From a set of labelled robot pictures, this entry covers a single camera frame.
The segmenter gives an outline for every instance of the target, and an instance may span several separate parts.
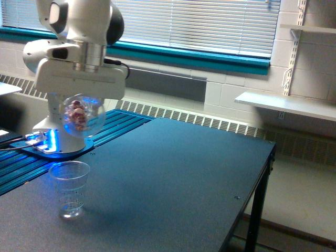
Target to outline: wall-mounted shelf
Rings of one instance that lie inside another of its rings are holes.
[[[301,30],[309,33],[326,33],[326,34],[336,34],[336,29],[324,28],[316,26],[305,26],[305,25],[280,25],[280,28],[287,28],[292,30]]]
[[[336,121],[336,104],[309,98],[283,96],[262,91],[247,91],[236,102],[329,121]]]
[[[0,82],[0,96],[22,91],[21,88]]]

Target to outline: window blinds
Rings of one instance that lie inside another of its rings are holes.
[[[1,0],[3,26],[46,30],[38,20],[35,0]]]
[[[214,53],[270,57],[280,0],[114,0],[121,41]],[[43,29],[35,1],[2,0],[3,25]]]

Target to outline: table leg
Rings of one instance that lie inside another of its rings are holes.
[[[246,238],[245,252],[254,252],[257,244],[261,214],[263,213],[268,177],[270,173],[270,162],[257,186],[254,194],[253,206]]]

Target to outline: cable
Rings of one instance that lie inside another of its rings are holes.
[[[19,142],[19,141],[24,141],[26,140],[25,137],[22,137],[22,138],[16,138],[16,139],[12,139],[12,140],[8,140],[6,142],[3,142],[0,144],[0,148],[4,147],[4,146],[7,146],[7,145],[10,145],[11,143],[16,143],[16,142]]]
[[[21,146],[21,147],[15,147],[15,148],[8,148],[8,149],[0,149],[0,151],[15,151],[15,150],[21,150],[24,148],[28,148],[28,147],[34,147],[34,146],[38,146],[41,145],[43,142],[38,142],[32,145],[25,145],[25,146]]]
[[[128,65],[126,65],[125,63],[121,63],[122,65],[126,66],[127,67],[127,76],[126,76],[126,79],[128,79],[128,77],[130,76],[130,73],[131,73],[131,69]]]
[[[130,67],[127,64],[121,62],[120,60],[113,60],[113,59],[105,58],[104,59],[104,63],[105,64],[116,65],[116,66],[123,65],[123,66],[127,67],[127,76],[126,76],[126,79],[130,76],[130,73],[131,73]]]

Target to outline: clear plastic cup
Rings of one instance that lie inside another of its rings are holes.
[[[59,215],[73,219],[83,212],[85,184],[90,166],[83,162],[67,161],[54,164],[49,169],[59,203]]]

